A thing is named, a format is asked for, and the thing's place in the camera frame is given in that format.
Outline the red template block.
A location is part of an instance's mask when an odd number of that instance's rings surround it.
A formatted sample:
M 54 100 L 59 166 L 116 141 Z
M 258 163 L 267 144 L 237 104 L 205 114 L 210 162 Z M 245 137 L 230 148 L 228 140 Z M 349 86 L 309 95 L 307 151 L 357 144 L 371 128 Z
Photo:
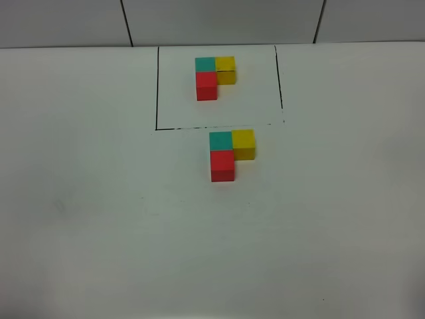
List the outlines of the red template block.
M 218 98 L 216 72 L 196 72 L 196 93 L 198 101 Z

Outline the yellow template block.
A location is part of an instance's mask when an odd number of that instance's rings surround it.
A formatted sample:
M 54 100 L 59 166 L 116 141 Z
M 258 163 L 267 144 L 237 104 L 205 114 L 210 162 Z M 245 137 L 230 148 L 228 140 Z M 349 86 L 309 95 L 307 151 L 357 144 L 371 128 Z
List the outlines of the yellow template block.
M 215 58 L 218 85 L 236 84 L 236 61 L 233 56 L 218 56 Z

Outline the green template block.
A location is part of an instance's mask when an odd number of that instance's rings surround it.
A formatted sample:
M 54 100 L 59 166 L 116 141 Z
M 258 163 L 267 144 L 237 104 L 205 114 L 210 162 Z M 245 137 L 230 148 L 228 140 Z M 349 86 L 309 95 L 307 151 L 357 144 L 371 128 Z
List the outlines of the green template block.
M 215 57 L 197 57 L 195 59 L 195 72 L 215 72 Z

